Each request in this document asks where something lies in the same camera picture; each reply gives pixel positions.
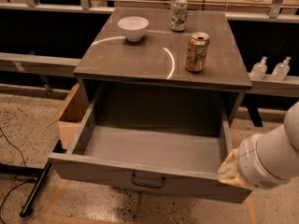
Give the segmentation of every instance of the brown soda can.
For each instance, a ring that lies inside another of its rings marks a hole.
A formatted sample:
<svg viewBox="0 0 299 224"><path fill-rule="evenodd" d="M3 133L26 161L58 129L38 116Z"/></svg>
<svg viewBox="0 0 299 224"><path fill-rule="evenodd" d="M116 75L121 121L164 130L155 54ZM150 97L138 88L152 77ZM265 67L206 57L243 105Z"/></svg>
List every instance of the brown soda can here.
<svg viewBox="0 0 299 224"><path fill-rule="evenodd" d="M191 72L201 72L205 68L209 35L203 32L191 34L188 44L186 69Z"/></svg>

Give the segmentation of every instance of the soda can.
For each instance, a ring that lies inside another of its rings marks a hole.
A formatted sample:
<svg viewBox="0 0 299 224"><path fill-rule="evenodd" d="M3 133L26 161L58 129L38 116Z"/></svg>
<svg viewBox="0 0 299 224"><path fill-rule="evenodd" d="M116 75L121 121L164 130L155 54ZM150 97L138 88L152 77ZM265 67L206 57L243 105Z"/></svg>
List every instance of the soda can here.
<svg viewBox="0 0 299 224"><path fill-rule="evenodd" d="M188 3L186 0L176 0L172 7L171 28L176 32L184 31L188 18Z"/></svg>
<svg viewBox="0 0 299 224"><path fill-rule="evenodd" d="M209 35L203 32L191 34L187 49L186 69L191 72L200 72L205 68Z"/></svg>

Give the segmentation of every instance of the black metal stand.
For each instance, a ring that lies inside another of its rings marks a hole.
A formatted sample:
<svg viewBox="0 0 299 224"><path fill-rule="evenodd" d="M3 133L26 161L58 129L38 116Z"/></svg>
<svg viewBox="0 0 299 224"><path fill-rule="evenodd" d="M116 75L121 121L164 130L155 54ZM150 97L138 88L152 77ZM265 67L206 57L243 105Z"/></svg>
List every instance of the black metal stand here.
<svg viewBox="0 0 299 224"><path fill-rule="evenodd" d="M63 152L62 144L60 141L56 144L53 152ZM50 171L51 164L47 161L43 169L39 168L26 168L19 166L4 165L0 163L0 173L5 175L24 175L38 178L35 186L33 187L30 195L27 198L25 205L22 207L20 217L26 217L32 213L32 204L40 191L43 183L45 182L47 175Z"/></svg>

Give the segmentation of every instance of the drawer handle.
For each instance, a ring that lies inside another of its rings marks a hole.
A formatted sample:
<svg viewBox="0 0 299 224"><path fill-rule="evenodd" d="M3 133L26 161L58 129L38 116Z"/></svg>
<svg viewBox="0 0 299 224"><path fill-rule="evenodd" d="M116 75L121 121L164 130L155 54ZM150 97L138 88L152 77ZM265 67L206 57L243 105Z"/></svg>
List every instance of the drawer handle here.
<svg viewBox="0 0 299 224"><path fill-rule="evenodd" d="M161 184L159 185L152 185L152 184L147 184L147 183L140 183L135 181L135 174L132 174L132 182L133 184L140 186L140 187L147 187L147 188L153 188L153 189L160 189L164 186L164 178L162 177L161 179Z"/></svg>

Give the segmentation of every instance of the cabinet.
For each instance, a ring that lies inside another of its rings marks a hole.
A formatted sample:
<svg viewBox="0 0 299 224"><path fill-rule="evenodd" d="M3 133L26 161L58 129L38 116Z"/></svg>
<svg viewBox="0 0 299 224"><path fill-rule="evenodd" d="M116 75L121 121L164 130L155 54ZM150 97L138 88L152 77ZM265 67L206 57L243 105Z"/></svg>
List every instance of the cabinet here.
<svg viewBox="0 0 299 224"><path fill-rule="evenodd" d="M149 20L137 43L117 26L133 15ZM201 74L184 67L195 31L210 34ZM249 195L217 178L232 149L228 117L251 87L224 14L190 12L176 33L170 11L117 8L74 73L90 106L67 152L49 156L62 178L234 203Z"/></svg>

